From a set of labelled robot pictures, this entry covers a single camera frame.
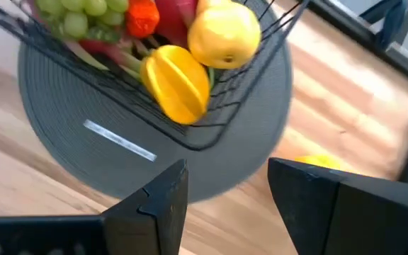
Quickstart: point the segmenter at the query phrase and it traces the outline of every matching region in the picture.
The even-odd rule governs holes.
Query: label
[[[107,130],[106,128],[100,126],[99,124],[95,124],[94,122],[90,121],[90,120],[86,120],[83,125],[96,132],[97,134],[103,136],[104,138],[115,142],[116,144],[130,150],[131,152],[134,152],[138,155],[140,155],[141,157],[144,157],[145,159],[150,160],[151,162],[154,162],[155,159],[157,158],[157,156],[153,153],[151,153],[148,150],[145,150],[144,148],[139,147],[138,145],[128,141],[127,139],[111,132],[110,130]]]

